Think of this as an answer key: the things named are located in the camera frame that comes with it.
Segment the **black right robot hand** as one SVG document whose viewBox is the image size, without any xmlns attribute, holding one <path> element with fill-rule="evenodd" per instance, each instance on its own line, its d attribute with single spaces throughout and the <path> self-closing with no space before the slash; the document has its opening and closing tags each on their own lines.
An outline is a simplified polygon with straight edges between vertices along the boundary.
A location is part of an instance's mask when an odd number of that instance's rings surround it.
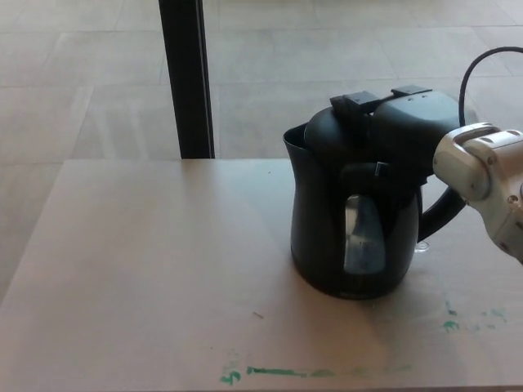
<svg viewBox="0 0 523 392">
<path fill-rule="evenodd" d="M 432 89 L 395 89 L 384 98 L 360 91 L 334 96 L 330 104 L 362 157 L 391 163 L 416 180 L 434 175 L 436 147 L 460 125 L 458 102 Z"/>
</svg>

